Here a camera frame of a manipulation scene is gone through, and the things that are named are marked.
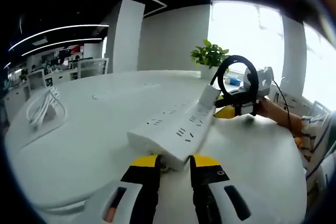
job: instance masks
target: white power strip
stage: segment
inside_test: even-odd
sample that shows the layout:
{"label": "white power strip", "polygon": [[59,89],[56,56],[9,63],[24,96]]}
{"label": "white power strip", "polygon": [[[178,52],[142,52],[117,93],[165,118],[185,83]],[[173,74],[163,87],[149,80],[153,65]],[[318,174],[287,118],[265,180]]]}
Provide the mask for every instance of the white power strip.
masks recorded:
{"label": "white power strip", "polygon": [[167,166],[182,170],[210,126],[220,92],[208,85],[191,106],[182,104],[147,119],[127,133],[130,144],[146,153],[161,154]]}

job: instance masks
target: white table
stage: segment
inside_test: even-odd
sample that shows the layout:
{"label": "white table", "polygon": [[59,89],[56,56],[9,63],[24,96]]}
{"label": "white table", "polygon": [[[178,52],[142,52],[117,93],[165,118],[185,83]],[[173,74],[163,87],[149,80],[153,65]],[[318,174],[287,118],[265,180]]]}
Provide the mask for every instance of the white table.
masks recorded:
{"label": "white table", "polygon": [[[197,99],[206,84],[198,72],[187,71],[118,73],[61,83],[57,88],[67,122],[27,145],[25,113],[34,95],[5,139],[19,184],[35,206],[52,208],[119,180],[143,155],[129,146],[126,132],[152,114]],[[219,160],[230,179],[257,191],[284,220],[303,220],[306,181],[288,130],[259,116],[214,119],[199,153]],[[188,167],[163,175],[154,223],[197,223],[192,192]],[[48,222],[74,216],[39,212]]]}

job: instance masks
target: striped shirt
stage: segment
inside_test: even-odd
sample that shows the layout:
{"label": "striped shirt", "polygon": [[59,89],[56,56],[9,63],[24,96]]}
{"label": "striped shirt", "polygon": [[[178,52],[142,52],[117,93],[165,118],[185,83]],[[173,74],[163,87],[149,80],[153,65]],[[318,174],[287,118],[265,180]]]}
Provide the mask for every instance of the striped shirt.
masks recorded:
{"label": "striped shirt", "polygon": [[330,114],[302,117],[302,144],[300,150],[309,160],[306,173],[308,193],[315,185],[316,171],[327,152],[330,128]]}

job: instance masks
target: striped sleeve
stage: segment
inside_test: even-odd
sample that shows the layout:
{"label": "striped sleeve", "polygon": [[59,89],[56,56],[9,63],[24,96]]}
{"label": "striped sleeve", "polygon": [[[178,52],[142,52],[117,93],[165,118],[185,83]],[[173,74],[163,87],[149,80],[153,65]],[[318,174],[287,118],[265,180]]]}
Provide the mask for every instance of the striped sleeve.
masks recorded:
{"label": "striped sleeve", "polygon": [[303,155],[307,157],[312,155],[317,136],[321,131],[322,123],[326,116],[327,115],[302,117],[302,145],[300,149]]}

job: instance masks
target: window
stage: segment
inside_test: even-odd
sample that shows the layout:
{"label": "window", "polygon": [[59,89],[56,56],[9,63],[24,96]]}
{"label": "window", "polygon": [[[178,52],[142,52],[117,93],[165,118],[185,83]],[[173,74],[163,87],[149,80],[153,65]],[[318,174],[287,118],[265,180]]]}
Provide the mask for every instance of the window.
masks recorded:
{"label": "window", "polygon": [[316,30],[304,24],[307,43],[306,79],[303,97],[310,102],[318,101],[330,110],[336,110],[333,85],[336,78],[336,49]]}
{"label": "window", "polygon": [[[284,31],[280,11],[267,6],[236,2],[213,1],[208,40],[230,55],[241,55],[256,69],[271,66],[280,84],[284,65]],[[244,73],[242,63],[231,65],[233,72]]]}

